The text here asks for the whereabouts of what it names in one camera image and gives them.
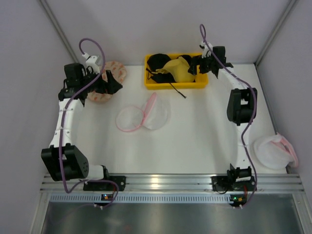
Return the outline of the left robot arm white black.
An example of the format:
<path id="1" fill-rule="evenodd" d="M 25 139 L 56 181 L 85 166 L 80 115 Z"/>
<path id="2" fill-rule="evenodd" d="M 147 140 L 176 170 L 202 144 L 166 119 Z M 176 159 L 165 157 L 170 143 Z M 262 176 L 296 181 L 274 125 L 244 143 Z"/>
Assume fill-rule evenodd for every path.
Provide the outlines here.
<path id="1" fill-rule="evenodd" d="M 122 88 L 127 71 L 117 61 L 107 62 L 98 77 L 91 66 L 80 63 L 64 66 L 66 79 L 58 94 L 59 116 L 53 139 L 42 149 L 41 158 L 54 181 L 102 180 L 109 177 L 103 165 L 91 165 L 76 146 L 80 114 L 87 99 L 106 102 Z"/>

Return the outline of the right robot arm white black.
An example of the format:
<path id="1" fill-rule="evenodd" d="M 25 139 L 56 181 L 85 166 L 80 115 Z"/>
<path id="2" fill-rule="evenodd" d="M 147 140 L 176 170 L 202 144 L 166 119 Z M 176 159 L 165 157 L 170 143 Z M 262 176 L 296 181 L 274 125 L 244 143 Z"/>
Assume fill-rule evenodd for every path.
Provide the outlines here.
<path id="1" fill-rule="evenodd" d="M 212 72 L 229 90 L 226 115 L 228 121 L 235 125 L 237 133 L 237 160 L 234 168 L 248 169 L 256 174 L 249 152 L 249 135 L 256 117 L 257 89 L 234 73 L 234 66 L 227 62 L 224 46 L 213 47 L 202 41 L 199 47 L 202 54 L 192 58 L 188 72 L 192 75 Z"/>

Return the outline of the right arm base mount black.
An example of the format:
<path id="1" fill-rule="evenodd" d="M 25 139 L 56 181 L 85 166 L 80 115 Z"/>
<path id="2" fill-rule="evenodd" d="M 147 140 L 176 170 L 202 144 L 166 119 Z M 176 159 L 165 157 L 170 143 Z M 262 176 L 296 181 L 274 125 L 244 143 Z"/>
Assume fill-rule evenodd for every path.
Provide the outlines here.
<path id="1" fill-rule="evenodd" d="M 253 191 L 255 188 L 255 178 L 254 176 L 237 178 L 235 182 L 230 181 L 230 179 L 225 175 L 216 175 L 211 177 L 213 191 L 218 193 L 226 192 L 243 192 L 245 190 Z"/>

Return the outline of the yellow bra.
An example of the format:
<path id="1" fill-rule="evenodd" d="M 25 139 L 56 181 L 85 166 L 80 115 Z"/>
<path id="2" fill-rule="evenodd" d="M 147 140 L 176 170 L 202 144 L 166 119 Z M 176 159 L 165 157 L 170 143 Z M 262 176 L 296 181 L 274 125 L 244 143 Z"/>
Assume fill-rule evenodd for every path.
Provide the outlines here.
<path id="1" fill-rule="evenodd" d="M 177 83 L 194 82 L 195 75 L 188 72 L 189 68 L 190 65 L 187 60 L 184 57 L 179 56 L 176 59 L 168 61 L 162 68 L 156 69 L 156 73 L 170 73 Z"/>

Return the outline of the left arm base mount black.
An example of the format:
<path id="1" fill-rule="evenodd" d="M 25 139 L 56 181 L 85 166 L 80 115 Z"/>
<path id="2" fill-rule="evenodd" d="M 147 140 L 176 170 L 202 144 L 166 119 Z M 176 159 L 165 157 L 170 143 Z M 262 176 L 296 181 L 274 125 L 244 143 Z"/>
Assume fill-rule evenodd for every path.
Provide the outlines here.
<path id="1" fill-rule="evenodd" d="M 126 187 L 126 176 L 111 175 L 101 180 L 89 180 L 84 183 L 83 190 L 87 192 L 116 192 L 124 191 Z"/>

